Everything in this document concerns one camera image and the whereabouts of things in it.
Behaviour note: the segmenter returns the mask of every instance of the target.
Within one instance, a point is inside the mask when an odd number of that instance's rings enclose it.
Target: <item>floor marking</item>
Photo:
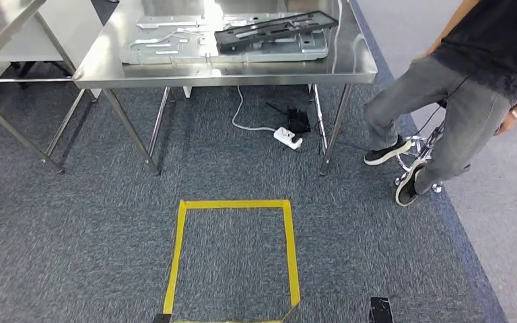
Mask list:
[[[286,261],[288,268],[288,282],[290,291],[290,310],[280,320],[239,321],[254,323],[282,323],[300,302],[300,286],[298,283],[298,264],[296,262],[296,245],[294,242],[294,228],[292,225],[292,210],[289,200],[216,200],[216,201],[179,201],[177,210],[177,227],[175,231],[175,245],[169,275],[168,287],[164,297],[163,314],[172,314],[179,259],[183,241],[185,216],[189,209],[282,209],[284,220],[284,234],[286,239]],[[177,323],[203,323],[203,321],[177,320]],[[221,323],[237,323],[238,321],[222,321]]]

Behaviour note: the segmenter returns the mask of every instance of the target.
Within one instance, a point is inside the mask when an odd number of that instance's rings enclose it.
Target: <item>person's hand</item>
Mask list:
[[[517,118],[514,118],[512,113],[507,113],[502,119],[500,127],[496,130],[495,136],[501,135],[507,131],[511,131],[517,123]]]

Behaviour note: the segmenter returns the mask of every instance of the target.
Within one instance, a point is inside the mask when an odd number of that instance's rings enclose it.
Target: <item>black sneaker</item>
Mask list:
[[[397,204],[402,207],[409,206],[411,203],[415,202],[419,194],[415,191],[415,175],[420,171],[423,167],[425,167],[425,162],[422,160],[417,160],[409,170],[407,177],[399,184],[397,187],[397,191],[395,192],[395,201]]]
[[[397,143],[392,147],[382,150],[370,150],[364,156],[364,162],[370,166],[376,166],[387,162],[391,157],[395,157],[400,153],[404,153],[411,148],[411,140],[404,140],[402,136],[397,135]]]

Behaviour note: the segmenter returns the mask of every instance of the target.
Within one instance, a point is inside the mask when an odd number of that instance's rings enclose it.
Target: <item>chrome stool leg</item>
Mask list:
[[[406,155],[414,158],[415,160],[420,159],[427,161],[431,159],[431,152],[433,151],[433,146],[437,141],[439,141],[439,139],[443,137],[444,129],[445,122],[442,122],[437,128],[435,128],[435,130],[433,130],[431,135],[427,138],[419,136],[409,137],[409,140],[411,140],[411,149],[405,153],[397,155],[397,161],[405,172],[398,178],[395,178],[395,186],[399,186],[399,184],[401,184],[401,182],[407,177],[409,170],[411,170],[411,165],[407,165],[403,161],[401,156]],[[435,183],[433,184],[431,189],[435,193],[441,193],[443,191],[443,184],[441,182]]]

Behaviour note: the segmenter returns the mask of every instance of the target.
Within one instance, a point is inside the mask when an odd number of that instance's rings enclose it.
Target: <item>power strip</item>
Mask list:
[[[297,137],[293,132],[287,130],[284,127],[278,128],[278,130],[275,131],[274,137],[276,138],[276,140],[280,141],[281,143],[287,145],[288,147],[294,150],[300,148],[303,141],[302,138]]]

